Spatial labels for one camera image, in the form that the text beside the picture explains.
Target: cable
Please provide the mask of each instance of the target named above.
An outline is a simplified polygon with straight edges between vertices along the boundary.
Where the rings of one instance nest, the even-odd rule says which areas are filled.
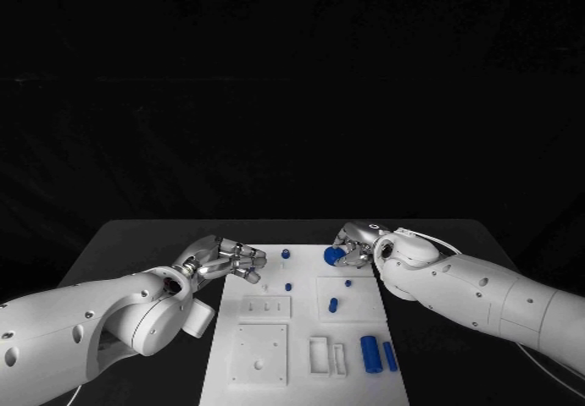
[[[524,354],[527,355],[527,358],[530,358],[530,360],[536,363],[536,365],[539,365],[539,368],[549,374],[549,376],[552,377],[552,379],[554,379],[554,381],[570,391],[573,392],[579,397],[582,397],[585,399],[585,395],[580,394],[580,392],[573,389],[572,387],[569,387],[569,385],[566,385],[549,372],[549,370],[540,365],[540,362],[533,358],[533,356],[527,353],[527,351],[524,350],[523,346],[515,343],[517,347],[521,349],[521,351],[524,352]]]
[[[76,391],[75,391],[75,393],[73,393],[73,397],[70,398],[70,400],[69,400],[69,403],[67,403],[67,406],[70,406],[70,403],[75,401],[75,396],[76,396],[76,394],[79,393],[79,389],[82,388],[82,385],[79,385],[79,387],[76,387]]]
[[[420,237],[425,237],[426,239],[438,242],[439,244],[445,245],[445,247],[448,247],[456,254],[461,254],[461,251],[448,243],[445,243],[445,241],[441,241],[439,239],[435,239],[433,237],[430,237],[429,235],[425,235],[422,233],[418,233],[416,231],[410,231],[410,230],[405,230],[402,228],[403,231],[407,231],[412,234],[419,235]],[[585,395],[582,395],[582,393],[569,385],[566,385],[556,377],[554,375],[552,375],[552,373],[549,372],[549,370],[541,366],[540,362],[534,359],[534,357],[527,353],[523,345],[520,343],[514,343],[517,345],[517,347],[521,349],[523,353],[526,354],[527,358],[536,363],[536,365],[539,366],[539,368],[546,372],[546,374],[552,377],[552,379],[554,379],[554,381],[570,391],[573,392],[582,399],[585,399]],[[552,359],[560,366],[563,366],[566,368],[566,370],[569,370],[580,379],[583,379],[582,374],[579,374],[576,371],[573,371],[564,364],[562,364],[560,362],[557,362],[554,359]]]

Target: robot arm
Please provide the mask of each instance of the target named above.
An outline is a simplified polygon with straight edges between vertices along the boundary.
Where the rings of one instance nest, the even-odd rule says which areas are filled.
[[[413,232],[399,228],[392,233],[367,222],[344,225],[325,261],[334,266],[373,261],[396,296],[462,326],[524,344],[585,375],[580,296],[471,256],[443,256]]]
[[[180,329],[200,337],[214,310],[193,292],[227,273],[256,283],[263,265],[263,251],[209,236],[173,266],[0,304],[0,403],[39,405],[118,360],[155,354]]]

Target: robotic hand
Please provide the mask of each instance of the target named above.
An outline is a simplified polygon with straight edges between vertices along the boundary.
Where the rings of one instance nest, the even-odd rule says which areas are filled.
[[[439,253],[443,244],[455,255]],[[333,266],[374,262],[384,287],[462,326],[521,343],[585,375],[585,298],[482,261],[442,241],[347,222],[325,250]]]
[[[198,338],[214,310],[193,292],[229,273],[256,283],[265,252],[210,235],[174,264],[0,304],[1,405],[47,402],[119,359],[155,354],[180,329]]]

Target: dark table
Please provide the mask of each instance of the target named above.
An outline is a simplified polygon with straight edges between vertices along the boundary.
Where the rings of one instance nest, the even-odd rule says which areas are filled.
[[[515,270],[490,232],[477,221],[371,220],[390,229],[403,227],[429,234],[464,254]],[[171,265],[186,246],[209,234],[243,244],[331,244],[345,221],[111,221],[98,231],[59,286],[116,278],[152,266]],[[224,279],[219,279],[197,293],[197,298],[216,310],[223,284]],[[536,367],[515,344],[467,329],[416,302],[396,298],[381,284],[380,293],[412,406],[583,404],[580,398]],[[200,339],[180,331],[170,345],[154,356],[137,355],[113,364],[83,385],[73,405],[196,405],[214,320]],[[46,405],[66,406],[72,393]]]

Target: blue cylinder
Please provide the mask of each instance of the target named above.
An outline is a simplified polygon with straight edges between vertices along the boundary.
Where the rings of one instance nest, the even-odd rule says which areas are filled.
[[[344,256],[344,251],[340,248],[328,247],[322,253],[322,259],[325,262],[335,266],[335,261]]]
[[[331,298],[331,301],[328,302],[328,311],[331,313],[335,313],[337,311],[337,298]]]
[[[396,365],[396,359],[393,358],[393,351],[392,351],[392,346],[390,343],[386,341],[381,343],[383,345],[383,351],[386,353],[386,359],[387,359],[387,366],[390,370],[399,370],[399,366]]]
[[[380,352],[377,351],[377,341],[374,336],[363,336],[361,343],[361,355],[363,365],[366,366],[366,373],[379,374],[381,372],[381,359]]]

